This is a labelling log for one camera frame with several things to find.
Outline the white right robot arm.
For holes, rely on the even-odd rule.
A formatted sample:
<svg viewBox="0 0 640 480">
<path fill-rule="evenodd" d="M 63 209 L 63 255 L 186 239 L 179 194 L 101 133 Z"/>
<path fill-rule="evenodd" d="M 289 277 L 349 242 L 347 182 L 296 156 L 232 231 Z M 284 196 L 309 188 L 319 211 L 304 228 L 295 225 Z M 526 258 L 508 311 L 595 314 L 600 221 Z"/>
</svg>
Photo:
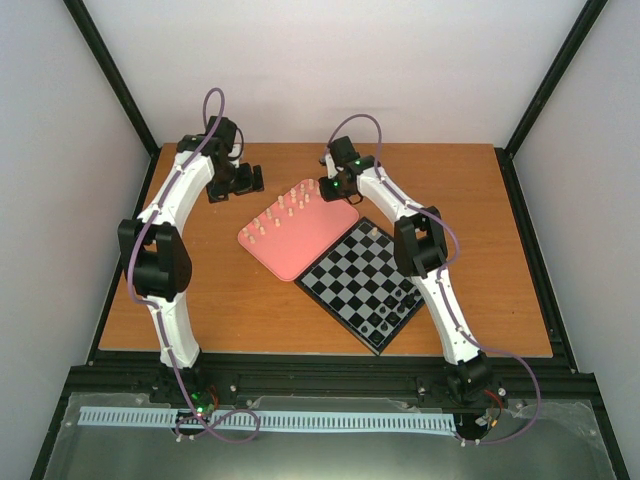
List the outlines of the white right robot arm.
<svg viewBox="0 0 640 480">
<path fill-rule="evenodd" d="M 468 403 L 492 380 L 486 354 L 478 345 L 456 299 L 447 267 L 446 226 L 439 211 L 402 191 L 372 156 L 325 153 L 319 179 L 326 201 L 354 195 L 371 201 L 393 223 L 394 259 L 399 272 L 418 289 L 440 337 L 449 364 L 447 384 L 454 402 Z"/>
</svg>

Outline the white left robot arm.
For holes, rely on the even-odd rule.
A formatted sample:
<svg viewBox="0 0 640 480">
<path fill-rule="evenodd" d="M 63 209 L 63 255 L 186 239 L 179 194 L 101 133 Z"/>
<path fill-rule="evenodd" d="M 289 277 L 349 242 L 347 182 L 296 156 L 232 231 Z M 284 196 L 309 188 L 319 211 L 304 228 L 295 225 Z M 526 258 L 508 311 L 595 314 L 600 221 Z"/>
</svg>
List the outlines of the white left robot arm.
<svg viewBox="0 0 640 480">
<path fill-rule="evenodd" d="M 216 134 L 185 136 L 167 178 L 150 204 L 133 220 L 118 226 L 123 273 L 131 299 L 145 306 L 160 344 L 160 360 L 181 369 L 172 388 L 186 402 L 201 400 L 208 378 L 192 368 L 201 348 L 189 319 L 186 290 L 192 262 L 182 239 L 186 221 L 202 192 L 211 203 L 264 189 L 261 167 L 242 160 L 244 136 L 232 129 L 228 138 Z"/>
</svg>

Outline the black white chess board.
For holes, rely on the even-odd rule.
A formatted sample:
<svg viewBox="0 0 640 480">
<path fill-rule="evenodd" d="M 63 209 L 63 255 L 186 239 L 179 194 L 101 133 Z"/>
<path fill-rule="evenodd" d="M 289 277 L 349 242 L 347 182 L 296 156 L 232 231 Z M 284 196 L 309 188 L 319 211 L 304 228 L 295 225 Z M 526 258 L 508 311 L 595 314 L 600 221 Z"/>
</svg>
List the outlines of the black white chess board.
<svg viewBox="0 0 640 480">
<path fill-rule="evenodd" d="M 378 235 L 371 230 L 377 227 Z M 424 305 L 417 287 L 400 274 L 390 234 L 363 217 L 315 260 L 294 283 L 363 343 L 381 354 Z M 393 297 L 396 305 L 384 301 Z M 402 314 L 397 312 L 404 306 Z M 361 328 L 367 326 L 366 334 Z M 374 345 L 370 337 L 383 337 Z"/>
</svg>

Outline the pink plastic tray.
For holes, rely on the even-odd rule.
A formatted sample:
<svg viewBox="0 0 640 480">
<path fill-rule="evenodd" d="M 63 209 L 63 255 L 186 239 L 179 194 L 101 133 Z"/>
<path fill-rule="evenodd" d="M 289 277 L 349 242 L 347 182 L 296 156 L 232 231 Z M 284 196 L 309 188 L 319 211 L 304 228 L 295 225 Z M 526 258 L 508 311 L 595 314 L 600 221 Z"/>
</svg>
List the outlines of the pink plastic tray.
<svg viewBox="0 0 640 480">
<path fill-rule="evenodd" d="M 280 195 L 284 197 L 284 208 L 280 209 L 277 199 L 254 218 L 260 220 L 265 235 L 253 224 L 253 219 L 238 232 L 238 243 L 256 260 L 281 281 L 289 282 L 298 278 L 302 272 L 317 260 L 330 246 L 345 234 L 359 220 L 358 210 L 344 200 L 326 202 L 320 195 L 317 180 L 316 188 L 309 188 L 310 179 L 298 182 L 292 188 L 297 191 L 295 201 L 291 200 L 290 189 Z M 299 185 L 303 183 L 310 202 L 305 208 L 299 208 L 304 201 Z M 266 217 L 270 208 L 273 218 Z M 294 212 L 289 218 L 288 210 Z M 276 227 L 274 219 L 279 218 L 281 225 Z"/>
</svg>

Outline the black aluminium frame base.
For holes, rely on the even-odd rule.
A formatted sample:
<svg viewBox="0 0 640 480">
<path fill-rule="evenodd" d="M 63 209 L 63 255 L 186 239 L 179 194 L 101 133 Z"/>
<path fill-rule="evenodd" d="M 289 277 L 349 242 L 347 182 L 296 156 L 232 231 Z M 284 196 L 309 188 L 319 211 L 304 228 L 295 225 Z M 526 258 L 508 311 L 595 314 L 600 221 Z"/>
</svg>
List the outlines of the black aluminium frame base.
<svg viewBox="0 0 640 480">
<path fill-rule="evenodd" d="M 221 400 L 235 403 L 250 396 L 386 397 L 433 405 L 433 393 L 419 394 L 445 376 L 439 357 L 373 357 L 332 355 L 211 354 L 201 357 L 202 369 L 218 388 Z M 596 379 L 580 373 L 563 357 L 530 358 L 545 400 L 588 400 L 619 479 L 629 476 L 604 407 Z M 46 473 L 69 398 L 74 393 L 145 393 L 161 389 L 166 369 L 156 352 L 93 352 L 88 363 L 70 369 L 51 424 L 31 473 Z"/>
</svg>

